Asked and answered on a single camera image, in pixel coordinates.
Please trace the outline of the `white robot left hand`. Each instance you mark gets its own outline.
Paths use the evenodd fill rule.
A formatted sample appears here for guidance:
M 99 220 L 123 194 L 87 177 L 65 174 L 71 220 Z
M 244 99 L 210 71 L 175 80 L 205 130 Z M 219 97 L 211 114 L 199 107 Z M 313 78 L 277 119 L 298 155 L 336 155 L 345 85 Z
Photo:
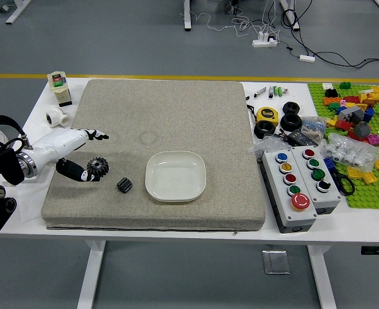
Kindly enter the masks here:
M 89 140 L 104 140 L 109 136 L 96 129 L 70 129 L 58 127 L 51 133 L 36 141 L 30 150 L 24 153 L 26 167 L 24 174 L 33 178 L 41 173 L 47 165 L 55 165 L 55 169 L 63 176 L 77 182 L 96 182 L 100 176 L 95 176 L 82 166 L 66 160 L 64 157 L 82 147 Z

